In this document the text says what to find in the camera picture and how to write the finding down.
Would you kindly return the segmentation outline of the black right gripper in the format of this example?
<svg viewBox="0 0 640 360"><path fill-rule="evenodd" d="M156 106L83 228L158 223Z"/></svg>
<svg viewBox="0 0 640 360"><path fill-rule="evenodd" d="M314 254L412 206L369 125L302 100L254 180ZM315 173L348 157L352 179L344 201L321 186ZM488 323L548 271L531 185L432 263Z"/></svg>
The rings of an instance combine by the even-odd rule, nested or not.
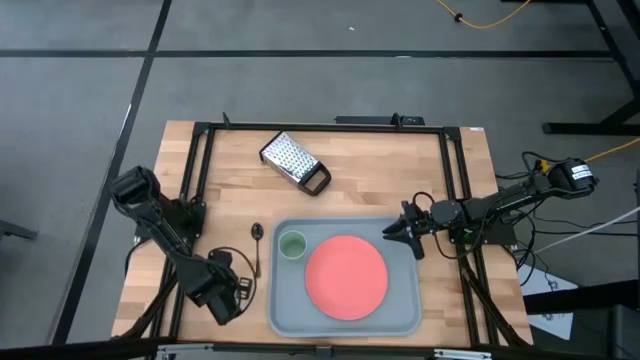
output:
<svg viewBox="0 0 640 360"><path fill-rule="evenodd" d="M396 241L407 244L416 260L425 257L421 236L434 232L434 223L429 212L423 211L415 203L402 201L403 214L383 230L385 240Z"/></svg>

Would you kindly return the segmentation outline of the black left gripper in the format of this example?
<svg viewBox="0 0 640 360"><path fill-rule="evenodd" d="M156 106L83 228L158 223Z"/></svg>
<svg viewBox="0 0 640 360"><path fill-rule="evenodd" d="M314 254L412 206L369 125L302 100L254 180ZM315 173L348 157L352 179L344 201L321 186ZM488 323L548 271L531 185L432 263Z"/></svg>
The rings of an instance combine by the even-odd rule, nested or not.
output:
<svg viewBox="0 0 640 360"><path fill-rule="evenodd" d="M251 288L251 280L238 279L231 269L232 261L231 252L224 249L213 249L207 256L204 301L218 325L226 325L235 319L240 312L238 298L247 300L250 295L246 289Z"/></svg>

